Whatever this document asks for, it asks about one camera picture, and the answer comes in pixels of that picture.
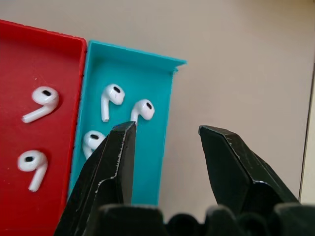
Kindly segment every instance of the teal tray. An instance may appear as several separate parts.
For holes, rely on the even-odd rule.
[[[158,204],[172,81],[176,67],[186,61],[90,41],[69,183],[70,195],[86,159],[82,137],[90,130],[107,135],[113,126],[130,120],[133,105],[149,99],[155,114],[149,121],[139,116],[133,177],[133,204]],[[102,122],[100,98],[109,84],[125,91],[120,106],[109,103],[109,122]]]

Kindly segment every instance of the plastic tray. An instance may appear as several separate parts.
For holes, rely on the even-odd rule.
[[[150,121],[141,117],[138,120],[132,203],[158,204],[173,74],[184,63],[184,60],[89,42],[69,192],[86,161],[81,145],[85,133],[97,130],[107,135],[114,125],[130,119],[135,102],[146,98],[154,105],[155,114]],[[110,120],[102,122],[100,98],[111,83],[121,86],[126,96],[121,106],[110,102]]]
[[[50,236],[66,203],[86,42],[82,38],[0,20],[0,235]],[[60,95],[58,108],[32,123],[39,86]],[[34,172],[17,168],[19,155],[44,152],[48,170],[37,192]]]

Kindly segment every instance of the blue tray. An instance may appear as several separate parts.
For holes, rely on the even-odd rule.
[[[162,161],[172,81],[176,67],[186,61],[90,41],[69,184],[69,195],[86,159],[82,137],[90,130],[107,135],[113,126],[130,120],[133,105],[149,99],[155,114],[149,121],[139,116],[133,178],[133,204],[158,204]],[[121,106],[109,103],[109,122],[102,122],[100,98],[108,84],[118,84],[126,96]]]

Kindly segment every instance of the white earbud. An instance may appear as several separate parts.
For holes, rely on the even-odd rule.
[[[24,123],[30,123],[34,120],[37,120],[45,115],[51,113],[57,106],[59,102],[59,96],[56,90],[50,87],[38,87],[31,94],[34,102],[43,105],[43,107],[28,113],[22,117]]]
[[[121,105],[124,101],[125,92],[116,84],[108,85],[102,94],[101,98],[101,113],[102,121],[109,121],[109,101],[115,105]]]
[[[82,149],[86,159],[92,155],[93,150],[97,149],[104,139],[105,136],[95,130],[91,130],[84,135]]]
[[[48,167],[47,158],[44,153],[31,150],[26,151],[22,155],[19,156],[18,159],[18,168],[21,171],[31,172],[36,170],[33,179],[31,180],[31,184],[29,185],[29,190],[31,192],[36,192],[43,178],[45,176],[46,170]]]
[[[138,123],[138,116],[141,115],[143,119],[151,120],[154,115],[154,106],[148,99],[142,99],[134,104],[131,111],[131,121]]]

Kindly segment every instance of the earbud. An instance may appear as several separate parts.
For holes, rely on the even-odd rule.
[[[134,104],[131,111],[131,121],[138,123],[138,116],[141,115],[143,119],[151,120],[154,115],[154,106],[148,99],[143,99]]]
[[[91,130],[84,135],[82,149],[86,159],[92,155],[93,150],[97,149],[104,139],[105,136],[95,130]]]
[[[38,87],[31,94],[34,102],[43,105],[43,107],[28,113],[27,115],[22,117],[22,121],[24,123],[30,123],[34,120],[37,120],[45,115],[51,113],[58,105],[59,96],[56,90],[50,87]]]
[[[31,150],[26,151],[22,155],[19,156],[18,159],[18,168],[21,171],[31,172],[36,170],[33,179],[31,180],[31,184],[29,185],[29,190],[31,192],[36,192],[43,178],[45,176],[46,170],[48,167],[47,158],[44,153]]]
[[[102,94],[101,98],[101,113],[102,121],[109,121],[109,101],[115,105],[121,105],[124,101],[125,92],[116,84],[108,85]]]

